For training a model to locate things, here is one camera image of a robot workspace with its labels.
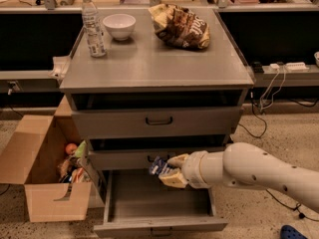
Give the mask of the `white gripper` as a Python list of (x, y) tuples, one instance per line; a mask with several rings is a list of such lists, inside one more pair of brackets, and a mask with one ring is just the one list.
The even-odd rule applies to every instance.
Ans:
[(195, 189), (209, 188), (200, 172), (200, 163), (206, 154), (207, 151), (196, 151), (190, 155), (184, 153), (170, 158), (167, 163), (178, 168), (161, 174), (160, 181), (174, 188), (186, 188), (188, 184)]

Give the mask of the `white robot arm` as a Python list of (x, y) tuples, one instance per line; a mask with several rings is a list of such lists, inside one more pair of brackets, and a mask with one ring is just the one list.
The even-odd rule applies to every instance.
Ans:
[(319, 172), (284, 162), (245, 142), (225, 150), (196, 151), (167, 161), (172, 170), (159, 176), (170, 187), (196, 189), (223, 184), (233, 188), (273, 189), (319, 212)]

